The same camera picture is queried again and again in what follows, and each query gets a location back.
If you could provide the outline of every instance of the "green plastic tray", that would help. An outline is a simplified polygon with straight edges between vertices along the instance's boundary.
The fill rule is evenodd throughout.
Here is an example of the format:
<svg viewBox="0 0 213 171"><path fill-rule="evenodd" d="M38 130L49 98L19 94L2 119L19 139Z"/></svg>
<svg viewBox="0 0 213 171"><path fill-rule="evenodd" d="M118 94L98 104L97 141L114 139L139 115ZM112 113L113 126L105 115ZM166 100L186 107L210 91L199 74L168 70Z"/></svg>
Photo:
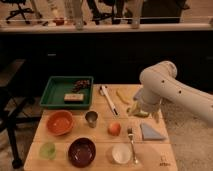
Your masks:
<svg viewBox="0 0 213 171"><path fill-rule="evenodd" d="M90 87L81 89L78 93L84 94L80 103L65 103L64 95L72 93L74 84L79 80L90 80ZM92 76L51 76L41 97L40 106L47 109L89 109L92 102Z"/></svg>

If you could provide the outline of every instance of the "wooden table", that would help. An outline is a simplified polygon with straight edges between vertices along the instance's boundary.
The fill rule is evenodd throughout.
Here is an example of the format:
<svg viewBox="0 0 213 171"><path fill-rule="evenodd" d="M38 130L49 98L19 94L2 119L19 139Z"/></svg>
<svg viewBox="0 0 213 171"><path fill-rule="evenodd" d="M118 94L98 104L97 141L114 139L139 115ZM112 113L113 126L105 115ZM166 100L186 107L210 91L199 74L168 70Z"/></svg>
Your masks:
<svg viewBox="0 0 213 171"><path fill-rule="evenodd" d="M141 85L107 85L108 92L115 103L119 116L113 115L105 97L99 94L100 85L94 85L92 105L89 110L96 111L98 122L96 128L90 128L86 123L84 115L89 110L71 110L74 116L74 127L66 135L54 137L46 129L46 121L52 110L44 110L38 125L33 143L30 147L26 162L25 171L66 171L66 170L91 170L91 171L176 171L176 161L169 141L168 133L161 112L159 111L159 121L156 122L152 116L140 118L129 116L127 108L131 105L124 104L116 95L116 90L125 93L131 103L132 97L139 90ZM108 124L118 121L121 124L119 136L109 135ZM140 129L141 123L147 123L164 135L164 141L144 141ZM139 159L139 164L133 164L132 160L127 164L120 165L114 162L111 150L116 143L126 143L130 147L127 136L127 127L132 126L134 132L135 149ZM96 157L94 161L85 168L73 166L67 157L70 144L80 137L90 138L96 145ZM43 159L39 156L40 146L44 142L52 141L56 146L56 157L54 160Z"/></svg>

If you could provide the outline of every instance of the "apple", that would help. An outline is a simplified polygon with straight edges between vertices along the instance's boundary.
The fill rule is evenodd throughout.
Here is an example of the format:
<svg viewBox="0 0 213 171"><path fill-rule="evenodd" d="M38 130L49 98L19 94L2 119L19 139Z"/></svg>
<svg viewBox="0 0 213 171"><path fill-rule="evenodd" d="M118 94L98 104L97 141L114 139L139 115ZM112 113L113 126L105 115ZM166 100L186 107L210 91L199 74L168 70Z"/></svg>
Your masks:
<svg viewBox="0 0 213 171"><path fill-rule="evenodd" d="M113 136L118 136L121 131L121 125L118 122L110 123L108 126L108 133Z"/></svg>

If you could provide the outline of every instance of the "silver fork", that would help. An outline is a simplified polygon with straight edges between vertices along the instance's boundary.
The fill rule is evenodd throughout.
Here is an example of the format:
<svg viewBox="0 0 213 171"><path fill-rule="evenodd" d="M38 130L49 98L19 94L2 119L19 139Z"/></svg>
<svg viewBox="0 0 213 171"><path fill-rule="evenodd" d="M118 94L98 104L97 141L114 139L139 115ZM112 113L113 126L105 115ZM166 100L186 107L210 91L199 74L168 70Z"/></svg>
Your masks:
<svg viewBox="0 0 213 171"><path fill-rule="evenodd" d="M136 154L135 154L134 141L133 141L133 135L134 134L133 134L132 128L127 128L127 133L128 133L128 137L129 137L130 142L131 142L133 162L135 164L137 164L138 159L137 159Z"/></svg>

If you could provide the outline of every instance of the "small white cup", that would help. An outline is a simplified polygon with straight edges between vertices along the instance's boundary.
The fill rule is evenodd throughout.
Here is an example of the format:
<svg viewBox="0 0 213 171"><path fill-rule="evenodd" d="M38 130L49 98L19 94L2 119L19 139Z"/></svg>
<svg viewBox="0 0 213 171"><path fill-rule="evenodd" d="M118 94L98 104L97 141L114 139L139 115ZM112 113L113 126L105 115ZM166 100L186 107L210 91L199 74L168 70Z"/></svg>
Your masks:
<svg viewBox="0 0 213 171"><path fill-rule="evenodd" d="M128 145L124 143L116 144L112 149L112 157L116 163L126 164L131 159L132 153Z"/></svg>

